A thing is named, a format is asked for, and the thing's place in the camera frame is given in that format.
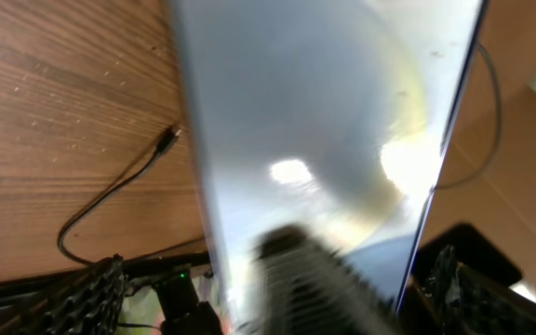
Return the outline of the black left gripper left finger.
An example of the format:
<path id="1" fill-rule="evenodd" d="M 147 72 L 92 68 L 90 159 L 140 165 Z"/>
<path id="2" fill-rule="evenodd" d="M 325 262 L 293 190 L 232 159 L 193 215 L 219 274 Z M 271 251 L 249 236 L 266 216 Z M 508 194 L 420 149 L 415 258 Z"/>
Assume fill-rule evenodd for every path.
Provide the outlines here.
<path id="1" fill-rule="evenodd" d="M 103 259 L 0 311 L 0 335 L 113 334 L 126 287 L 123 258 Z"/>

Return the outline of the blue Galaxy smartphone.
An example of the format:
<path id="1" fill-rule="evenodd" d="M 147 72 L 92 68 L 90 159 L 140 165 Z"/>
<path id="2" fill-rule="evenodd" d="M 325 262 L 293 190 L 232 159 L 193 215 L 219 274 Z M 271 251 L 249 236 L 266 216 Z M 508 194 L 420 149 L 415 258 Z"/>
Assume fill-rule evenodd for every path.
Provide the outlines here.
<path id="1" fill-rule="evenodd" d="M 485 0 L 174 0 L 230 334 L 397 312 Z"/>

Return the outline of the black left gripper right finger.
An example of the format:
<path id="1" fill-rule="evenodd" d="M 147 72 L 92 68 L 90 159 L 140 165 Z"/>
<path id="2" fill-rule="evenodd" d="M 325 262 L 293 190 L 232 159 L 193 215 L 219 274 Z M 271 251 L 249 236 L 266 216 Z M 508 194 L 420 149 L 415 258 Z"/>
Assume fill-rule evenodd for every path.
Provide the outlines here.
<path id="1" fill-rule="evenodd" d="M 435 258 L 422 289 L 445 334 L 536 335 L 536 303 L 457 260 Z"/>

